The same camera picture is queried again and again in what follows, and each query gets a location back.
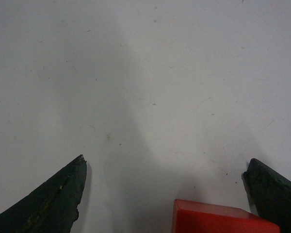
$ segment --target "scratch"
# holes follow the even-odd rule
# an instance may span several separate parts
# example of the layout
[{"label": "scratch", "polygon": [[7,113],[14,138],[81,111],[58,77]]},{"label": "scratch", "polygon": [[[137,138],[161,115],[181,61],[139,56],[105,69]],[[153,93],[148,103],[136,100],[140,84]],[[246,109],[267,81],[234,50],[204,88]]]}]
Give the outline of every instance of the scratch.
[{"label": "scratch", "polygon": [[271,121],[271,123],[269,123],[267,126],[270,126],[274,121],[275,121],[275,120],[273,119],[273,120]]}]

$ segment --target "white surface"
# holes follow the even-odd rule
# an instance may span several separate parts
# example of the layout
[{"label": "white surface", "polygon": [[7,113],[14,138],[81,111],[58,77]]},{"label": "white surface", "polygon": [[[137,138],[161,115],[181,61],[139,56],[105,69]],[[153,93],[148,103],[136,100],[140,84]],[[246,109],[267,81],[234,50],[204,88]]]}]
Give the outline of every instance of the white surface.
[{"label": "white surface", "polygon": [[291,1],[0,0],[0,213],[79,154],[76,232],[168,233],[291,180]]}]

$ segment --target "red object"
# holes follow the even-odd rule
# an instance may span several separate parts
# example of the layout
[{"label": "red object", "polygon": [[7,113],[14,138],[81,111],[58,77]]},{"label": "red object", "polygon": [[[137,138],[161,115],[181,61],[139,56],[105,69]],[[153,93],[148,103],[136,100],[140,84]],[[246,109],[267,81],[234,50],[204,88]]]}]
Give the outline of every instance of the red object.
[{"label": "red object", "polygon": [[280,233],[280,228],[239,208],[176,199],[172,233]]}]

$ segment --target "white table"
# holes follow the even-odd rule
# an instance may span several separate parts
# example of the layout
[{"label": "white table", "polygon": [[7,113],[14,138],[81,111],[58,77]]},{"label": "white table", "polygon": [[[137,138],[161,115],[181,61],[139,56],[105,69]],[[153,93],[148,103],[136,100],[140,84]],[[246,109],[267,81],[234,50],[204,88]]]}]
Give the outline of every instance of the white table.
[{"label": "white table", "polygon": [[72,233],[168,233],[291,180],[291,1],[0,0],[0,213],[79,154]]}]

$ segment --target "red plastic block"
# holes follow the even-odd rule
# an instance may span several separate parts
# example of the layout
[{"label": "red plastic block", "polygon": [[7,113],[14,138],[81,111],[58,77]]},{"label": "red plastic block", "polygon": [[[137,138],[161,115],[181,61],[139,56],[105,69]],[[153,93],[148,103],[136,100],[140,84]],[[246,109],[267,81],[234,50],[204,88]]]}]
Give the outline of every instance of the red plastic block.
[{"label": "red plastic block", "polygon": [[176,199],[172,233],[280,233],[280,229],[242,209]]}]

